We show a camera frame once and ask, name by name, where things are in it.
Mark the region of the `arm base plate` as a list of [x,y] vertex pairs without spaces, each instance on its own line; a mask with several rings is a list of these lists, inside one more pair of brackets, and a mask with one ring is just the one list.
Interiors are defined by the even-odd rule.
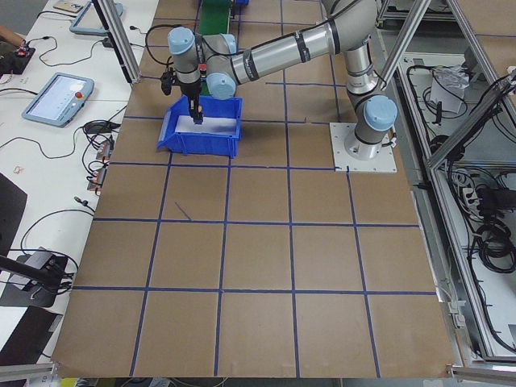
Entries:
[[389,137],[378,144],[363,144],[356,138],[355,123],[330,123],[331,146],[336,172],[396,173]]

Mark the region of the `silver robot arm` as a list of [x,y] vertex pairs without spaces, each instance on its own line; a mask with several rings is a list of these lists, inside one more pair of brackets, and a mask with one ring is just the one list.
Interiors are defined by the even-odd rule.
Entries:
[[226,100],[238,85],[306,63],[324,55],[343,55],[347,95],[356,113],[355,129],[345,137],[351,157],[370,161],[377,156],[386,132],[397,117],[395,103],[380,90],[368,42],[374,28],[374,1],[325,1],[326,19],[312,27],[279,36],[243,51],[231,34],[201,35],[186,27],[168,34],[173,64],[161,76],[161,89],[170,94],[177,85],[187,98],[190,117],[203,120],[200,95],[206,84],[210,96]]

